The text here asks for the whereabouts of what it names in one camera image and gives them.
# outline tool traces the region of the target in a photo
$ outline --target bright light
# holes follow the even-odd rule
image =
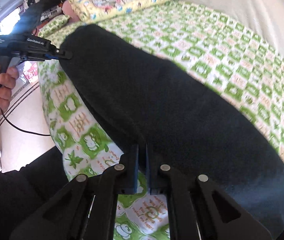
[[[1,34],[8,35],[13,30],[14,25],[20,20],[20,10],[19,8],[12,11],[8,16],[4,18],[0,23]]]

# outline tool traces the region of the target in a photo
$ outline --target black cable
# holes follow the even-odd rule
[[[4,117],[4,119],[11,125],[13,126],[15,129],[21,131],[21,132],[25,132],[25,133],[30,133],[30,134],[35,134],[35,135],[40,135],[40,136],[51,136],[50,134],[41,134],[41,133],[36,133],[36,132],[30,132],[30,131],[25,131],[23,129],[18,128],[17,126],[15,126],[14,124],[12,124],[4,115],[3,110],[0,108],[1,114]]]

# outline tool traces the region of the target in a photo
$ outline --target black cloth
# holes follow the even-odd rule
[[[57,147],[22,167],[20,171],[0,172],[0,239],[8,239],[23,219],[67,182],[62,154]]]
[[[63,70],[124,153],[152,143],[167,164],[216,181],[273,237],[283,231],[284,163],[233,106],[169,60],[96,25],[78,28],[61,49],[74,54],[60,60]]]

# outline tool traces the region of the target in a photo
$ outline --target green and white checkered bed sheet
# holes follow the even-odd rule
[[[47,38],[59,47],[81,25],[69,25]],[[182,1],[98,25],[172,60],[214,90],[256,126],[284,161],[284,58],[262,37],[223,13]],[[68,178],[101,174],[117,163],[122,152],[85,107],[57,60],[39,64],[39,81],[45,118],[63,153]],[[165,198],[148,195],[139,174],[138,194],[119,196],[114,239],[168,237]]]

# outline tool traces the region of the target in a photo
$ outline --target green patterned pillow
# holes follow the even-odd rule
[[[48,35],[62,28],[67,23],[68,20],[69,20],[68,15],[61,14],[56,16],[49,23],[43,26],[43,28],[39,31],[37,36],[41,38],[47,37]]]

